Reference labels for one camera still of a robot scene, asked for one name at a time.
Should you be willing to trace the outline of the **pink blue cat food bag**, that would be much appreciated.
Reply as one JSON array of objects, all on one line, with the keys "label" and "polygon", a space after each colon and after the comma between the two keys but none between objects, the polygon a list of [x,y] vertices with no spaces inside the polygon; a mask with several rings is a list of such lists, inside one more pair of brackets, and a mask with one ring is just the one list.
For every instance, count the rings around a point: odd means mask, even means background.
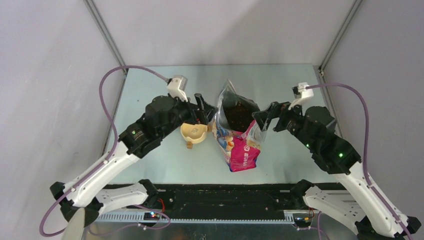
[{"label": "pink blue cat food bag", "polygon": [[217,98],[218,111],[212,123],[212,134],[231,172],[254,169],[261,153],[266,132],[252,114],[260,109],[251,99],[236,93],[227,80]]}]

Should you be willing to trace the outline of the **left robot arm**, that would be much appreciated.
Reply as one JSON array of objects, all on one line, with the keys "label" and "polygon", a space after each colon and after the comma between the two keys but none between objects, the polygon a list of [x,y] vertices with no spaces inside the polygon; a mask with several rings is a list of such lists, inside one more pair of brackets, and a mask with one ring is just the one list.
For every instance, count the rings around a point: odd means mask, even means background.
[{"label": "left robot arm", "polygon": [[130,124],[105,153],[89,169],[68,183],[55,182],[50,191],[69,222],[79,209],[85,211],[83,226],[93,223],[101,214],[127,206],[153,208],[158,190],[148,179],[115,189],[106,189],[123,170],[135,164],[161,145],[162,140],[182,124],[208,125],[218,111],[200,93],[195,103],[179,97],[160,95],[145,107],[145,113]]}]

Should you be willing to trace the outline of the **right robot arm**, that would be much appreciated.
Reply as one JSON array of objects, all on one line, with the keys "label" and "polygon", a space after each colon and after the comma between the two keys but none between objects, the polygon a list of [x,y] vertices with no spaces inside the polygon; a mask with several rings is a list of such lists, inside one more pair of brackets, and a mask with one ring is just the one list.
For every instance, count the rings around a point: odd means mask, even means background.
[{"label": "right robot arm", "polygon": [[354,203],[330,196],[316,184],[299,181],[291,190],[291,204],[323,212],[349,228],[359,240],[403,240],[421,227],[421,222],[397,209],[383,194],[370,175],[363,171],[364,161],[346,140],[335,133],[336,120],[324,106],[306,111],[300,105],[273,102],[252,117],[261,129],[278,119],[275,132],[288,131],[311,153],[315,164],[334,176],[351,195]]}]

